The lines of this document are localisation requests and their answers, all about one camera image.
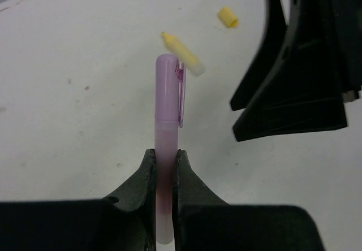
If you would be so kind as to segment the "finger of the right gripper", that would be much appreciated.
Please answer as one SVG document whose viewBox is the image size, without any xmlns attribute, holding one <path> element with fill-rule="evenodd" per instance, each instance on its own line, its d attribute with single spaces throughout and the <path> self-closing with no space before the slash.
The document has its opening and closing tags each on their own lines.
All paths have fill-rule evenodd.
<svg viewBox="0 0 362 251">
<path fill-rule="evenodd" d="M 328 0 L 265 0 L 262 43 L 232 97 L 237 141 L 345 128 Z"/>
<path fill-rule="evenodd" d="M 287 30 L 281 0 L 265 0 L 266 22 L 259 49 L 230 100 L 233 111 L 247 107 L 272 70 L 284 43 Z"/>
</svg>

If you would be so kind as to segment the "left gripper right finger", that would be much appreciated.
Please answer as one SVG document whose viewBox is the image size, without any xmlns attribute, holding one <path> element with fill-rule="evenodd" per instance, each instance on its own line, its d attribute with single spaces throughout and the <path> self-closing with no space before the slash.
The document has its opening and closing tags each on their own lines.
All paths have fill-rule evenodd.
<svg viewBox="0 0 362 251">
<path fill-rule="evenodd" d="M 228 204 L 196 175 L 185 150 L 176 154 L 172 202 L 175 249 L 187 250 L 191 246 L 194 250 L 203 243 L 210 246 L 221 230 L 218 210 Z"/>
</svg>

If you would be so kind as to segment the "yellow pastel highlighter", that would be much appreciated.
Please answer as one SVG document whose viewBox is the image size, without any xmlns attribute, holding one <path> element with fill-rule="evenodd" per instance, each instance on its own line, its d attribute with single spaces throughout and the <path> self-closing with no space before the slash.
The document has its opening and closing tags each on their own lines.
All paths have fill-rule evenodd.
<svg viewBox="0 0 362 251">
<path fill-rule="evenodd" d="M 190 73 L 193 74 L 193 76 L 198 77 L 205 72 L 206 68 L 201 63 L 199 58 L 194 55 L 194 53 L 191 52 L 191 50 L 186 47 L 186 45 L 183 44 L 180 39 L 167 32 L 162 32 L 161 36 L 163 38 L 166 48 L 172 54 L 176 55 L 180 59 L 180 61 L 186 65 L 186 67 L 189 69 Z"/>
</svg>

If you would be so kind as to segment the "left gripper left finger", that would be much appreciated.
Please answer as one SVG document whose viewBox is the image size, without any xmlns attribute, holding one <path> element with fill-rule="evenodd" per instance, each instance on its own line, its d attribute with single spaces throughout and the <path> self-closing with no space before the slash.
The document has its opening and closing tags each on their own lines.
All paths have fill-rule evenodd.
<svg viewBox="0 0 362 251">
<path fill-rule="evenodd" d="M 103 198 L 108 202 L 105 250 L 156 250 L 156 155 L 146 150 L 140 167 Z"/>
</svg>

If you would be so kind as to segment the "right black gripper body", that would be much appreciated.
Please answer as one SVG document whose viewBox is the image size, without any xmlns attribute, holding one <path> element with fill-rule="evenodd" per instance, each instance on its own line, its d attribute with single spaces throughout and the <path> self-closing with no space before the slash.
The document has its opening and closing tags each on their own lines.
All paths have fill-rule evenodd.
<svg viewBox="0 0 362 251">
<path fill-rule="evenodd" d="M 361 0 L 291 0 L 288 74 L 296 103 L 358 96 Z"/>
</svg>

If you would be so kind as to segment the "lilac pastel highlighter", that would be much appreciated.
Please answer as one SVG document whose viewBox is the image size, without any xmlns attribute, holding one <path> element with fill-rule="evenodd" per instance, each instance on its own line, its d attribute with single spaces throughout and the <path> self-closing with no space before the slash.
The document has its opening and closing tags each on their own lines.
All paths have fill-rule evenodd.
<svg viewBox="0 0 362 251">
<path fill-rule="evenodd" d="M 186 68 L 177 56 L 162 54 L 156 60 L 154 151 L 157 165 L 156 240 L 173 241 L 172 192 L 178 131 L 183 126 Z"/>
</svg>

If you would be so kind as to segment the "yellow pen cap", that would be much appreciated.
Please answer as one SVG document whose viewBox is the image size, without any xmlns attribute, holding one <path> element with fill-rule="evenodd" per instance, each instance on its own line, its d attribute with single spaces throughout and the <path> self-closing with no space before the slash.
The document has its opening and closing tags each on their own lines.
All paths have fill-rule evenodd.
<svg viewBox="0 0 362 251">
<path fill-rule="evenodd" d="M 229 6 L 224 6 L 219 10 L 218 18 L 226 28 L 238 26 L 238 17 Z"/>
</svg>

